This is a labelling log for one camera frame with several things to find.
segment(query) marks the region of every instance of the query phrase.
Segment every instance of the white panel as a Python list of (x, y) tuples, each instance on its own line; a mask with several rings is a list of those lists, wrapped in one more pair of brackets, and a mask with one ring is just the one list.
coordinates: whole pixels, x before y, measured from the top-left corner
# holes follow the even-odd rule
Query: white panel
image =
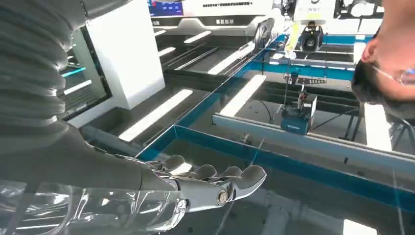
[(359, 33), (375, 34), (382, 23), (382, 19), (363, 19)]
[(343, 235), (377, 235), (377, 230), (345, 219), (343, 224)]
[(325, 32), (329, 34), (356, 34), (359, 19), (331, 20), (325, 24)]
[(131, 1), (88, 24), (116, 106), (132, 109), (165, 87), (146, 1)]
[(365, 51), (366, 43), (355, 43), (353, 45), (353, 62), (357, 64)]
[(366, 141), (369, 147), (392, 151), (389, 123), (386, 121), (385, 110), (380, 104), (365, 103)]

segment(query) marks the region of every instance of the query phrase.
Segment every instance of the display screen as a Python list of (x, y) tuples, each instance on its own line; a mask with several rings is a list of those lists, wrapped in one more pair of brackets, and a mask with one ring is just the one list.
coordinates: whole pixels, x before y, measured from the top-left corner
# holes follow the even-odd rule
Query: display screen
[(182, 2), (157, 2), (147, 0), (150, 16), (182, 16)]

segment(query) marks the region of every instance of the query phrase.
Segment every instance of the metal beam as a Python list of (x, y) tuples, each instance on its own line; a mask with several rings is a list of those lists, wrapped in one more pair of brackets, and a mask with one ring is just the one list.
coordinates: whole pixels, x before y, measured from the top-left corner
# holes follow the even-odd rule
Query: metal beam
[(338, 140), (316, 134), (305, 136), (285, 132), (279, 126), (247, 120), (238, 117), (224, 117), (220, 114), (212, 116), (214, 124), (235, 131), (251, 133), (265, 138), (271, 138), (278, 144), (293, 148), (308, 154), (322, 156), (328, 159), (342, 160), (348, 158), (372, 166), (399, 170), (409, 174), (414, 173), (415, 158), (412, 155), (396, 152), (377, 151), (365, 145)]

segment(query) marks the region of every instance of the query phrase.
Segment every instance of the robotic hand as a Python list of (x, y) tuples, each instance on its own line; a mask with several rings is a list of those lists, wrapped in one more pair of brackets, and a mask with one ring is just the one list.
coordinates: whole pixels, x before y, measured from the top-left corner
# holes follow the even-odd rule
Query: robotic hand
[[(36, 194), (30, 195), (22, 183), (0, 180), (0, 234), (13, 234), (13, 230), (33, 235), (164, 232), (174, 228), (186, 212), (222, 207), (249, 196), (266, 177), (257, 165), (244, 171), (230, 167), (220, 175), (211, 165), (179, 173), (185, 164), (179, 155), (146, 163), (115, 157), (141, 167), (138, 190), (42, 183)], [(22, 198), (28, 203), (15, 224), (16, 213), (24, 204)]]
[(168, 181), (180, 197), (186, 200), (186, 212), (197, 212), (223, 206), (227, 202), (251, 195), (266, 178), (265, 171), (252, 165), (241, 171), (238, 167), (230, 167), (217, 175), (211, 165), (203, 165), (199, 169), (177, 175), (171, 173), (181, 167), (184, 159), (175, 155), (165, 162), (149, 162), (150, 168), (161, 179)]
[(0, 235), (166, 231), (186, 212), (246, 197), (265, 180), (255, 165), (177, 174), (180, 156), (144, 163), (108, 154), (56, 117), (65, 111), (56, 91), (72, 33), (128, 2), (0, 1)]

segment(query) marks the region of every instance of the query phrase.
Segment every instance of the white pillar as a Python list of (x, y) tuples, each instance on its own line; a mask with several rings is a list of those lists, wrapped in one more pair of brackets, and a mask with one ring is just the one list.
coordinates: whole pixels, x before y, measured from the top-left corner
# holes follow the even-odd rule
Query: white pillar
[(131, 1), (87, 28), (115, 106), (132, 109), (165, 87), (146, 1)]

